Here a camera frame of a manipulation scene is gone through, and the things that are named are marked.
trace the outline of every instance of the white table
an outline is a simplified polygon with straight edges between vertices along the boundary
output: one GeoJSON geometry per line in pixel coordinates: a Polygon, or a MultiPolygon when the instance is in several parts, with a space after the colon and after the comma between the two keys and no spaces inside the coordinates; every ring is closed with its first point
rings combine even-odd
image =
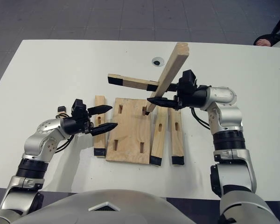
{"type": "MultiPolygon", "coordinates": [[[[0,81],[0,188],[8,185],[21,160],[25,140],[56,109],[70,110],[80,98],[88,107],[94,95],[114,105],[119,98],[147,98],[151,92],[108,84],[107,74],[158,80],[173,42],[23,41],[0,81]]],[[[199,84],[228,86],[238,95],[246,146],[257,178],[257,194],[280,200],[280,48],[189,43],[182,70],[192,69],[199,84]]],[[[182,70],[175,79],[181,76],[182,70]]],[[[171,98],[173,93],[166,93],[171,98]]],[[[203,119],[206,112],[197,110],[203,119]]],[[[162,167],[106,162],[93,156],[90,135],[79,135],[52,159],[45,191],[82,192],[134,189],[163,197],[218,199],[210,187],[213,143],[210,132],[182,110],[185,166],[170,164],[169,132],[162,167]]]]}

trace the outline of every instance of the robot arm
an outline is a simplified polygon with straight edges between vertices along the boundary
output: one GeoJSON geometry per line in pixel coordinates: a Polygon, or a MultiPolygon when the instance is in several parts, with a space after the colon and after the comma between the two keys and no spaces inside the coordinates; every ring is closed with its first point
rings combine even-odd
{"type": "Polygon", "coordinates": [[[148,98],[153,104],[176,110],[184,107],[207,111],[214,142],[210,167],[212,191],[221,198],[219,223],[280,223],[256,192],[256,178],[243,136],[237,95],[227,87],[197,87],[191,70],[176,85],[174,100],[148,98]]]}
{"type": "Polygon", "coordinates": [[[16,175],[12,176],[0,205],[1,211],[11,210],[21,217],[42,207],[43,195],[38,192],[44,184],[44,175],[60,141],[76,133],[98,135],[108,132],[117,123],[105,123],[93,127],[90,117],[105,113],[112,107],[101,105],[86,110],[82,100],[76,99],[72,117],[51,119],[41,123],[36,132],[25,142],[24,154],[16,175]]]}

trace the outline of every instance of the wooden panel with slots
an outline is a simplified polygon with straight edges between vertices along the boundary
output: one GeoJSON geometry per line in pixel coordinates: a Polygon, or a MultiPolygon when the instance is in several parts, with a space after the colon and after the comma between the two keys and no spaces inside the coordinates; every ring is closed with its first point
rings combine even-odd
{"type": "MultiPolygon", "coordinates": [[[[104,96],[95,96],[94,99],[95,106],[99,105],[105,105],[106,99],[104,96]]],[[[96,114],[95,115],[95,121],[94,121],[95,127],[105,123],[105,114],[96,114]]],[[[105,148],[105,133],[99,134],[94,136],[94,155],[98,157],[105,157],[106,156],[106,148],[105,148]]]]}
{"type": "Polygon", "coordinates": [[[169,122],[172,141],[172,164],[184,165],[182,141],[182,111],[169,108],[169,122]]]}
{"type": "Polygon", "coordinates": [[[158,112],[154,127],[154,140],[150,156],[150,164],[161,166],[167,128],[168,108],[157,106],[157,110],[158,112]]]}
{"type": "MultiPolygon", "coordinates": [[[[188,43],[177,43],[158,80],[159,86],[157,90],[151,94],[151,98],[163,96],[188,56],[188,43]]],[[[147,112],[152,112],[154,108],[155,104],[151,104],[150,102],[147,103],[147,112]]]]}
{"type": "Polygon", "coordinates": [[[107,161],[149,164],[150,116],[145,115],[144,99],[116,98],[110,131],[107,161]]]}

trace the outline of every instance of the wood grain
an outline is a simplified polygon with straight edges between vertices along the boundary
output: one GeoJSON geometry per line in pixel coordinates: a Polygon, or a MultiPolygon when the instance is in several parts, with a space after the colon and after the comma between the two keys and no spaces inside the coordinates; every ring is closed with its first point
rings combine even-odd
{"type": "MultiPolygon", "coordinates": [[[[171,82],[175,78],[178,71],[181,69],[183,63],[189,56],[188,43],[177,43],[170,55],[169,60],[159,78],[159,86],[155,92],[151,94],[152,97],[161,97],[166,92],[171,82]]],[[[154,104],[147,102],[147,112],[152,112],[155,108],[154,104]]]]}
{"type": "Polygon", "coordinates": [[[144,99],[116,98],[110,131],[107,161],[149,164],[150,116],[145,115],[144,99]]]}
{"type": "Polygon", "coordinates": [[[154,127],[154,140],[151,156],[163,157],[165,133],[167,128],[168,108],[157,106],[157,119],[154,127]]]}
{"type": "Polygon", "coordinates": [[[125,76],[120,76],[120,75],[115,75],[115,74],[108,74],[108,80],[109,83],[115,84],[113,82],[110,82],[109,78],[113,78],[117,80],[117,84],[122,83],[122,86],[126,87],[131,87],[135,89],[141,89],[141,90],[147,90],[148,85],[154,85],[158,86],[158,82],[154,81],[148,81],[145,79],[138,79],[138,78],[131,78],[131,77],[125,77],[125,76]]]}
{"type": "MultiPolygon", "coordinates": [[[[105,105],[106,104],[105,97],[104,96],[95,96],[94,104],[95,104],[95,106],[105,105]]],[[[95,115],[95,121],[94,121],[95,127],[97,127],[97,126],[99,126],[101,124],[104,124],[104,123],[105,123],[105,114],[104,113],[96,114],[95,115]]],[[[105,133],[94,136],[93,147],[94,147],[94,150],[96,150],[96,149],[101,149],[101,150],[105,149],[105,133]]]]}
{"type": "Polygon", "coordinates": [[[169,108],[172,156],[184,156],[182,141],[182,111],[169,108]]]}

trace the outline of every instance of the black cable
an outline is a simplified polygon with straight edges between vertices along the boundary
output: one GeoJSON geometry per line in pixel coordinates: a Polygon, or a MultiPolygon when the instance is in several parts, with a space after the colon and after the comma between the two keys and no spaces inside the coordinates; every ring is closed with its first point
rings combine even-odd
{"type": "Polygon", "coordinates": [[[55,153],[59,153],[59,152],[65,150],[65,148],[66,148],[67,146],[69,146],[70,142],[73,140],[74,136],[75,136],[75,135],[70,136],[70,138],[67,139],[67,141],[66,141],[63,145],[61,145],[60,147],[57,148],[57,150],[55,151],[55,153]]]}
{"type": "Polygon", "coordinates": [[[203,127],[205,127],[206,129],[210,129],[210,125],[207,123],[207,122],[205,122],[204,120],[202,120],[202,119],[200,119],[198,116],[197,116],[197,114],[196,114],[196,112],[195,112],[195,109],[192,107],[191,108],[191,112],[192,112],[192,115],[193,115],[193,117],[197,120],[197,122],[199,123],[199,124],[201,124],[203,127]]]}
{"type": "MultiPolygon", "coordinates": [[[[69,117],[69,115],[67,115],[66,113],[60,113],[60,114],[56,115],[56,118],[68,118],[68,117],[69,117]]],[[[60,147],[58,147],[56,149],[55,153],[59,153],[59,152],[65,150],[65,148],[67,146],[69,146],[70,142],[73,140],[74,136],[75,135],[71,135],[63,145],[61,145],[60,147]]]]}
{"type": "Polygon", "coordinates": [[[58,115],[56,115],[55,116],[55,118],[68,118],[69,117],[69,115],[67,115],[66,113],[60,113],[60,114],[58,114],[58,115]]]}

